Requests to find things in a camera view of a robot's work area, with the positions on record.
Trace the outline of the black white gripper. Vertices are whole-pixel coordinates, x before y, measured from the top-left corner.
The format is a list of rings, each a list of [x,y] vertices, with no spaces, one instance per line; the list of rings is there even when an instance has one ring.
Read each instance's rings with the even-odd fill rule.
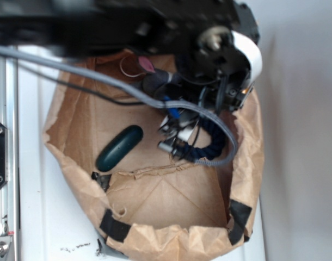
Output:
[[[175,57],[177,71],[190,85],[210,88],[207,102],[216,111],[239,110],[262,71],[258,40],[258,34],[212,27],[196,38],[188,54]]]

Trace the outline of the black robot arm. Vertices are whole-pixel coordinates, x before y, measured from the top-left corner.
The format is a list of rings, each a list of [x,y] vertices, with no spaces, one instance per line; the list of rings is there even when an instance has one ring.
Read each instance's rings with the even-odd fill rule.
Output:
[[[0,1],[0,45],[39,45],[62,57],[172,54],[193,90],[230,111],[262,71],[259,29],[236,1]]]

